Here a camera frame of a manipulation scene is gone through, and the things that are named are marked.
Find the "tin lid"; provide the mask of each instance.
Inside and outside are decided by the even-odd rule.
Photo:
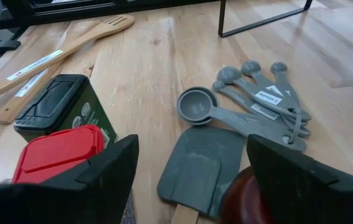
[[[21,153],[12,182],[40,183],[103,149],[103,134],[95,125],[84,125],[36,138]]]
[[[57,75],[28,102],[14,123],[16,131],[55,131],[64,120],[65,111],[75,102],[82,87],[89,82],[85,75]]]

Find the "spatula handle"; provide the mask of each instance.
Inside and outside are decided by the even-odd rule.
[[[198,211],[183,205],[177,205],[171,224],[196,224]]]

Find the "wooden spoon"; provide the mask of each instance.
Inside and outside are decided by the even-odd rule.
[[[119,15],[107,19],[105,22],[97,25],[91,31],[75,39],[73,42],[61,47],[59,50],[47,55],[40,60],[32,63],[31,65],[23,68],[13,75],[8,76],[5,80],[0,81],[0,94],[9,91],[18,84],[28,80],[37,73],[49,68],[51,65],[61,61],[66,56],[74,53],[84,44],[105,37],[111,34],[115,34],[121,30],[124,30],[134,23],[134,17],[129,15]]]
[[[82,36],[100,23],[97,19],[87,19],[85,21],[72,22],[65,31],[63,46],[72,40]],[[0,109],[0,124],[10,124],[14,121],[21,110],[46,84],[53,74],[56,73],[64,60],[61,60],[50,68],[36,74]]]

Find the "measuring spoon set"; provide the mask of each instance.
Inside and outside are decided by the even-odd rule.
[[[299,99],[286,78],[286,65],[276,62],[271,67],[276,81],[273,83],[261,74],[258,62],[248,61],[241,71],[225,67],[219,71],[212,89],[230,97],[248,113],[239,113],[219,107],[217,97],[203,87],[193,87],[183,92],[177,102],[182,119],[192,125],[203,125],[217,119],[244,136],[258,134],[292,150],[303,152],[306,143],[297,136],[308,137],[305,128],[311,116],[299,105]],[[252,77],[257,84],[247,82],[242,74]],[[228,87],[234,84],[249,97]]]

